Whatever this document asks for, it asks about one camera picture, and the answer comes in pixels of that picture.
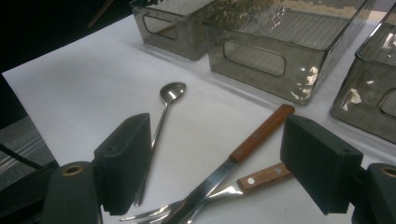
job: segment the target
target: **utensil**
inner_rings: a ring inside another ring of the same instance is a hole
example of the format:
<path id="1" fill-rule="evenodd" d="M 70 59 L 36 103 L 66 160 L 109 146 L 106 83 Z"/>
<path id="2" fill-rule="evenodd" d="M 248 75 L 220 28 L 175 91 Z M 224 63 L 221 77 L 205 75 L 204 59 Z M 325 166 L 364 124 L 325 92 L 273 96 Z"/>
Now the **utensil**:
<path id="1" fill-rule="evenodd" d="M 259 189 L 264 189 L 275 183 L 282 182 L 292 177 L 291 172 L 285 167 L 285 164 L 278 163 L 276 165 L 267 167 L 251 175 L 247 175 L 233 182 L 231 185 L 223 188 L 220 191 L 211 193 L 200 206 L 190 215 L 186 223 L 192 223 L 198 214 L 207 205 L 221 202 L 226 199 L 238 198 L 249 193 L 256 192 Z M 166 218 L 173 209 L 178 207 L 183 201 L 171 203 L 161 208 L 143 213 L 134 217 L 122 218 L 120 221 L 136 221 L 138 224 L 155 223 Z"/>
<path id="2" fill-rule="evenodd" d="M 160 138 L 161 129 L 163 128 L 163 122 L 169 108 L 169 105 L 175 101 L 179 96 L 181 96 L 186 91 L 186 84 L 182 82 L 172 82 L 163 86 L 160 90 L 161 98 L 165 108 L 163 109 L 163 114 L 161 115 L 160 122 L 158 123 L 157 129 L 153 140 L 151 142 L 151 156 L 154 155 L 155 149 L 157 147 L 157 142 Z M 145 193 L 146 183 L 149 176 L 149 169 L 147 170 L 142 182 L 140 183 L 139 189 L 134 196 L 134 206 L 139 206 L 142 203 L 143 195 Z"/>
<path id="3" fill-rule="evenodd" d="M 291 105 L 282 105 L 251 136 L 249 136 L 216 171 L 194 189 L 163 223 L 180 223 L 204 201 L 218 184 L 251 155 L 294 112 Z"/>

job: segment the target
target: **clear plastic bin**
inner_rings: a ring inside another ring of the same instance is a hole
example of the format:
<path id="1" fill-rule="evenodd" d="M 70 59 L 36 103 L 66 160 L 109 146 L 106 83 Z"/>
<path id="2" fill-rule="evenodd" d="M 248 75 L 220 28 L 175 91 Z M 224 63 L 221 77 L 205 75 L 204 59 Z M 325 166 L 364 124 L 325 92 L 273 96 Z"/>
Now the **clear plastic bin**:
<path id="1" fill-rule="evenodd" d="M 355 55 L 331 114 L 396 144 L 396 4 Z"/>
<path id="2" fill-rule="evenodd" d="M 235 0 L 134 0 L 134 13 L 143 42 L 185 58 L 207 53 L 204 19 Z"/>
<path id="3" fill-rule="evenodd" d="M 240 0 L 205 20 L 211 70 L 300 105 L 367 20 L 371 0 Z"/>

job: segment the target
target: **spoon handle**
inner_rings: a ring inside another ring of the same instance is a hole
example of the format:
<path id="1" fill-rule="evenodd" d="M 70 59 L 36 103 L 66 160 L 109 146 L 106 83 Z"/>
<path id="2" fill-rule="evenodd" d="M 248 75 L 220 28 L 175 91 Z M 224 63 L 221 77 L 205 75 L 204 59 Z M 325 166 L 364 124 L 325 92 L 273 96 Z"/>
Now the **spoon handle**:
<path id="1" fill-rule="evenodd" d="M 160 138 L 161 129 L 163 128 L 163 122 L 165 121 L 165 117 L 168 112 L 168 105 L 169 104 L 165 104 L 165 108 L 163 109 L 163 114 L 161 115 L 160 122 L 158 123 L 157 129 L 155 130 L 155 134 L 151 142 L 151 154 L 154 154 L 155 148 L 157 147 L 157 142 Z"/>

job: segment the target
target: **fork handle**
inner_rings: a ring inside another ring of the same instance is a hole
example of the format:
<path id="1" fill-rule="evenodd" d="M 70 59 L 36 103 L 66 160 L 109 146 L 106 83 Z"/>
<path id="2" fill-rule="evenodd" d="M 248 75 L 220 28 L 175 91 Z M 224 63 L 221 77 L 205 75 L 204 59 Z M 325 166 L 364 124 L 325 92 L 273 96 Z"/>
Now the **fork handle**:
<path id="1" fill-rule="evenodd" d="M 254 174 L 242 177 L 237 180 L 237 183 L 244 194 L 248 194 L 291 177 L 291 172 L 285 167 L 283 162 L 280 162 Z"/>

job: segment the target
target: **cable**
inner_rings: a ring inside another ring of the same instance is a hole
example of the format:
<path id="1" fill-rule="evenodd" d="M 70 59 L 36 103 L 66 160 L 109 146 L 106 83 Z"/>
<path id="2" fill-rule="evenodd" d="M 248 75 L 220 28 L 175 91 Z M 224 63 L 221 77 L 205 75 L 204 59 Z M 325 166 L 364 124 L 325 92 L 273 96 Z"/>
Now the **cable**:
<path id="1" fill-rule="evenodd" d="M 14 152 L 13 150 L 9 149 L 8 147 L 3 146 L 2 144 L 0 144 L 0 151 L 6 153 L 8 156 L 14 158 L 17 161 L 20 161 L 21 163 L 23 163 L 23 164 L 25 164 L 27 166 L 30 166 L 30 167 L 35 168 L 37 170 L 42 168 L 41 165 L 39 165 L 39 164 L 37 164 L 37 163 L 35 163 L 33 161 L 27 160 L 26 158 L 20 156 L 18 153 Z"/>

